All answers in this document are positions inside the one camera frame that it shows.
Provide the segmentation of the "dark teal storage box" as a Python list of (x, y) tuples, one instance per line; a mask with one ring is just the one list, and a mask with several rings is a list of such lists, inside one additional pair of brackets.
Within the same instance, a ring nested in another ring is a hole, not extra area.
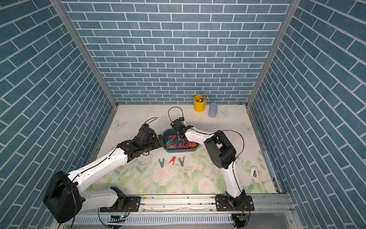
[(164, 149), (168, 153), (192, 152), (196, 151), (199, 144), (196, 142), (184, 142), (180, 140), (173, 129), (168, 129), (163, 133)]

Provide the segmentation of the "red clothespin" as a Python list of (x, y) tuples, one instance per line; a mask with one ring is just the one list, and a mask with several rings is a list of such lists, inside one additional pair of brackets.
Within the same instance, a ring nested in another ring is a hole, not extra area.
[(176, 160), (176, 156), (172, 157), (172, 159), (170, 160), (170, 164), (174, 165), (175, 164), (175, 160)]

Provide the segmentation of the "dark teal clothespin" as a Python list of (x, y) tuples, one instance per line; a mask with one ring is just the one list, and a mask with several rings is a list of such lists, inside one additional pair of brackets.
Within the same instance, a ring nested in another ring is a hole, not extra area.
[(180, 166), (181, 167), (184, 167), (184, 164), (185, 164), (185, 156), (179, 157), (178, 160), (179, 160)]

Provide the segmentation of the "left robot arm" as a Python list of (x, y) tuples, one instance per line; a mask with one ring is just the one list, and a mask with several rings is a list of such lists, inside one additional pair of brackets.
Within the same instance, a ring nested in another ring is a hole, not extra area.
[(107, 208), (129, 211), (126, 195), (118, 187), (112, 186), (96, 195), (86, 193), (87, 188), (112, 170), (163, 146), (163, 136), (157, 135), (148, 124), (143, 124), (137, 136), (119, 143), (103, 157), (80, 169), (55, 173), (50, 179), (43, 202), (60, 224), (86, 210)]

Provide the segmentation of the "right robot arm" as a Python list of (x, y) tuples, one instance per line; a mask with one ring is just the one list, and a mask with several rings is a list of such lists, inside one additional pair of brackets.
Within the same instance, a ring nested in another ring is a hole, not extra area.
[(243, 201), (245, 191), (238, 181), (234, 162), (236, 149), (222, 130), (214, 133), (199, 130), (176, 119), (170, 123), (178, 138), (185, 142), (195, 142), (206, 147), (212, 163), (222, 170), (226, 192), (235, 202)]

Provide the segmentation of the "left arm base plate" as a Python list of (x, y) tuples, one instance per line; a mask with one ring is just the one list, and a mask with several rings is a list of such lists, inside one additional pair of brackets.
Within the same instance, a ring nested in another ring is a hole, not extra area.
[(140, 202), (140, 196), (119, 197), (111, 207), (102, 207), (99, 212), (138, 212)]

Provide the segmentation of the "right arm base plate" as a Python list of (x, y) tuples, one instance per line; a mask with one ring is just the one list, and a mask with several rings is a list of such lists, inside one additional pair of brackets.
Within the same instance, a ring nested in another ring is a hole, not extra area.
[(239, 196), (237, 198), (229, 195), (216, 195), (215, 206), (217, 211), (254, 211), (254, 203), (251, 196)]

